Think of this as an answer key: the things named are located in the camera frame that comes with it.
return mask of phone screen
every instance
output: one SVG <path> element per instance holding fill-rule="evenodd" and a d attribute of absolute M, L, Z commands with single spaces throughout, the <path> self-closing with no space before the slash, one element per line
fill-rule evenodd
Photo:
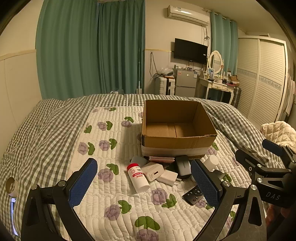
<path fill-rule="evenodd" d="M 18 236 L 17 231 L 15 230 L 14 222 L 13 222 L 13 210 L 14 210 L 14 207 L 15 207 L 15 201 L 16 200 L 17 200 L 16 198 L 11 198 L 11 202 L 10 202 L 10 207 L 11 208 L 10 208 L 10 210 L 11 210 L 12 230 L 13 230 L 13 233 Z"/>

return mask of red bottle cap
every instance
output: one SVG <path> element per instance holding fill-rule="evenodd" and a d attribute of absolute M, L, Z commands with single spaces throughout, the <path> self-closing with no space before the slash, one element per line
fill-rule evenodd
<path fill-rule="evenodd" d="M 139 164 L 137 163 L 131 163 L 127 166 L 126 170 L 128 171 L 129 169 L 131 169 L 132 167 L 139 167 Z"/>

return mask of air conditioner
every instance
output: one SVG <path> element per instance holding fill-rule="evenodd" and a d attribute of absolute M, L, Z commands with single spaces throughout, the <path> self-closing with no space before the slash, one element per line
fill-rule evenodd
<path fill-rule="evenodd" d="M 210 23 L 210 17 L 207 15 L 181 7 L 174 7 L 171 5 L 168 6 L 168 17 L 202 26 L 208 26 Z"/>

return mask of flat screen tv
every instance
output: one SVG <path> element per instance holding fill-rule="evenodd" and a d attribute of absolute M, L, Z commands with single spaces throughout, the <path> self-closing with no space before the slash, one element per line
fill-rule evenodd
<path fill-rule="evenodd" d="M 183 39 L 175 39 L 174 58 L 206 64 L 207 46 Z"/>

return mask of plaid blanket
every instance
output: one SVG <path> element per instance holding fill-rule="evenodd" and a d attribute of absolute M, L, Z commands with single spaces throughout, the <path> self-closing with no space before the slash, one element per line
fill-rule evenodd
<path fill-rule="evenodd" d="M 179 99 L 199 101 L 204 106 L 218 132 L 223 134 L 232 151 L 248 150 L 268 167 L 283 168 L 279 157 L 263 149 L 264 136 L 233 106 L 178 96 L 97 94 L 60 101 L 42 100 L 27 116 L 14 134 L 0 162 L 0 219 L 12 233 L 10 197 L 5 191 L 8 177 L 14 177 L 18 185 L 14 223 L 21 233 L 22 214 L 33 184 L 40 187 L 55 185 L 66 177 L 73 147 L 88 114 L 95 107 L 143 106 L 147 99 Z M 52 207 L 56 223 L 60 226 L 58 213 Z"/>

